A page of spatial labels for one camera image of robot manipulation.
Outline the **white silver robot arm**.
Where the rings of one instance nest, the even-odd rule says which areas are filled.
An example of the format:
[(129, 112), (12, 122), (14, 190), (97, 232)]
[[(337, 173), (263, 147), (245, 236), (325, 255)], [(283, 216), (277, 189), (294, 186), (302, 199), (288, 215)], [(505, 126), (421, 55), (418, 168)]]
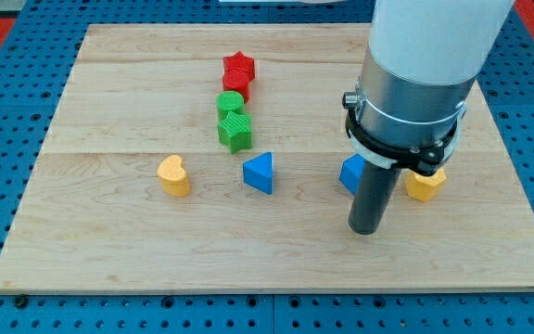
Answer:
[(362, 72), (344, 94), (354, 149), (383, 169), (434, 174), (458, 145), (465, 100), (513, 0), (377, 0)]

